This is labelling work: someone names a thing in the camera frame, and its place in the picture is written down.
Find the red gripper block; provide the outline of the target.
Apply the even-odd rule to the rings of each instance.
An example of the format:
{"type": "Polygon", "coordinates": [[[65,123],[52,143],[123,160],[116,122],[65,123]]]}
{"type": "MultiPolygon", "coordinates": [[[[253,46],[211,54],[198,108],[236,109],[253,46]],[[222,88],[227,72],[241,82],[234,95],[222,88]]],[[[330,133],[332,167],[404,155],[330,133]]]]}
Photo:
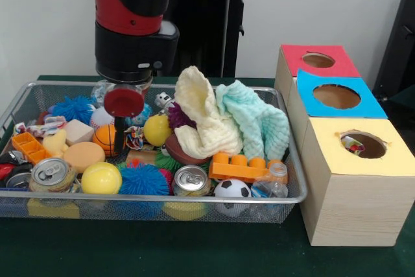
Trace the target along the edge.
{"type": "Polygon", "coordinates": [[[115,88],[108,91],[104,96],[104,108],[115,117],[115,141],[114,151],[121,153],[125,144],[125,119],[124,117],[135,117],[139,115],[144,108],[143,95],[129,88],[115,88]]]}

